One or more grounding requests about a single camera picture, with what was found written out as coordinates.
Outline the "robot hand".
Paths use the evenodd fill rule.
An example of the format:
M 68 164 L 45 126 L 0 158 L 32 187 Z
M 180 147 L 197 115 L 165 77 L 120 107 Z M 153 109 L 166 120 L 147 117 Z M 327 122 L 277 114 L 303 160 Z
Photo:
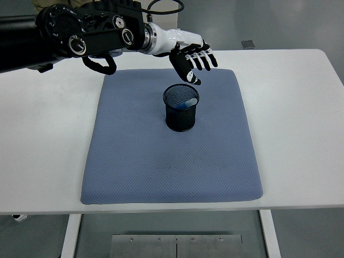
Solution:
M 200 85 L 201 80 L 193 69 L 209 71 L 218 66 L 210 45 L 199 34 L 178 29 L 163 30 L 154 23 L 147 25 L 152 29 L 151 47 L 147 53 L 156 57 L 167 56 L 182 81 Z

